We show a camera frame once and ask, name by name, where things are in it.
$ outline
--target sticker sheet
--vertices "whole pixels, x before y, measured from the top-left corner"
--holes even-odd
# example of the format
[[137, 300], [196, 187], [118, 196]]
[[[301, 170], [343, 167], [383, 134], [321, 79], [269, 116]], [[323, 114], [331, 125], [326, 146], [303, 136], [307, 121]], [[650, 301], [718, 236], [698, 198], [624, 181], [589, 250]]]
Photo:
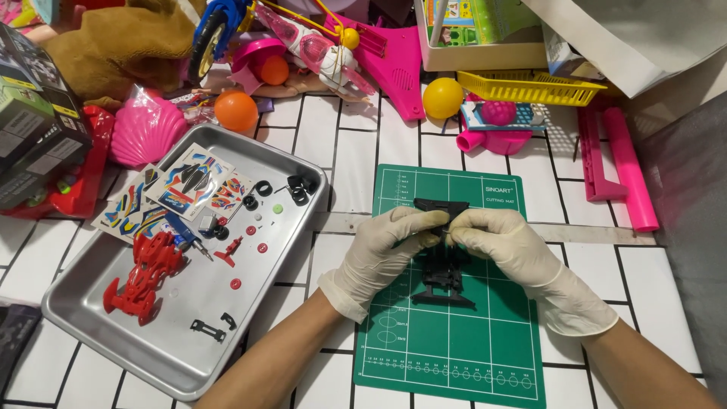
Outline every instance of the sticker sheet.
[[199, 210], [230, 177], [234, 167], [193, 143], [158, 183], [149, 189], [149, 197], [167, 209], [194, 221]]
[[242, 197], [251, 192], [254, 186], [255, 183], [250, 178], [232, 172], [206, 206], [229, 220], [237, 209], [243, 207]]
[[161, 230], [168, 211], [147, 197], [149, 188], [159, 181], [159, 169], [152, 164], [146, 165], [124, 188], [123, 194], [115, 202], [110, 202], [91, 225], [129, 244], [134, 243], [137, 234], [154, 237]]

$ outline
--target screwdriver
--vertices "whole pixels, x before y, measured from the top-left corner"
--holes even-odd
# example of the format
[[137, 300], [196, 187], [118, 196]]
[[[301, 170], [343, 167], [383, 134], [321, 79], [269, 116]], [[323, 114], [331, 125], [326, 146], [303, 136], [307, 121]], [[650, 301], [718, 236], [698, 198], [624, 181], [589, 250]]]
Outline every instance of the screwdriver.
[[177, 233], [184, 237], [184, 240], [187, 240], [187, 243], [199, 250], [199, 252], [204, 254], [210, 261], [214, 261], [212, 256], [209, 255], [209, 251], [207, 251], [207, 249], [204, 248], [204, 246], [202, 245], [202, 241], [199, 239], [199, 237], [195, 236], [194, 233], [192, 233], [189, 227], [187, 227], [187, 224], [180, 220], [179, 216], [168, 211], [164, 215], [164, 218], [166, 218], [166, 221], [169, 222], [169, 225], [174, 228]]

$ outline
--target brown plush toy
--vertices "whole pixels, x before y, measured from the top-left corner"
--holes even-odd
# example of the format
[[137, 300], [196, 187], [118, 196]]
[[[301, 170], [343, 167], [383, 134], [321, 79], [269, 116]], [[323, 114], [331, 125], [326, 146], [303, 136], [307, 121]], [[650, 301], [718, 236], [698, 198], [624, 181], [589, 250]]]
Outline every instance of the brown plush toy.
[[179, 87], [205, 7], [204, 0], [126, 0], [125, 7], [85, 12], [79, 30], [41, 45], [86, 105], [115, 110], [134, 84]]

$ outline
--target black wheel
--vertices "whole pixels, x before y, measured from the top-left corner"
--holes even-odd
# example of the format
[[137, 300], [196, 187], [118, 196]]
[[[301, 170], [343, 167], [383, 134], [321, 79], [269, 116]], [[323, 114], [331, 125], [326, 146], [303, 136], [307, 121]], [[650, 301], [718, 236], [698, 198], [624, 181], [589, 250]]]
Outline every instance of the black wheel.
[[192, 56], [189, 60], [188, 80], [194, 85], [207, 75], [207, 71], [214, 62], [214, 49], [220, 42], [220, 37], [227, 26], [227, 15], [222, 9], [217, 9], [209, 15], [204, 22], [202, 31], [192, 49]]

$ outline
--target aluminum tray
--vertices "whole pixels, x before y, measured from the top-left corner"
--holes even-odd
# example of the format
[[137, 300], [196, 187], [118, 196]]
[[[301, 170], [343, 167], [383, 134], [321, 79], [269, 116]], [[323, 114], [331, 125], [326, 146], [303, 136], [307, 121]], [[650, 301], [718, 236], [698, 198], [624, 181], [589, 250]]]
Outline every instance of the aluminum tray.
[[[152, 322], [140, 327], [136, 317], [116, 310], [106, 314], [102, 294], [115, 277], [125, 283], [133, 267], [132, 249], [109, 234], [97, 232], [43, 297], [43, 315], [84, 344], [147, 381], [162, 392], [181, 401], [197, 400], [212, 385], [233, 350], [240, 344], [255, 310], [274, 283], [278, 270], [295, 239], [305, 229], [328, 189], [320, 167], [291, 154], [241, 137], [220, 127], [203, 124], [192, 128], [158, 164], [166, 170], [192, 143], [218, 155], [252, 180], [268, 180], [273, 189], [285, 186], [286, 178], [303, 174], [318, 182], [318, 189], [303, 206], [296, 206], [284, 189], [267, 197], [257, 195], [259, 207], [250, 212], [242, 207], [228, 224], [225, 241], [204, 240], [213, 253], [224, 252], [233, 239], [243, 236], [233, 259], [234, 268], [214, 257], [214, 263], [199, 251], [189, 249], [190, 263], [175, 277], [167, 277], [157, 292], [161, 308]], [[284, 211], [273, 214], [274, 204]], [[194, 223], [196, 230], [205, 209]], [[253, 214], [262, 215], [255, 221]], [[248, 236], [247, 226], [262, 226]], [[260, 243], [268, 244], [266, 253], [257, 252]], [[238, 278], [242, 286], [230, 288]], [[238, 328], [229, 330], [220, 319], [229, 313]], [[222, 343], [213, 337], [190, 330], [200, 319], [227, 334]]]

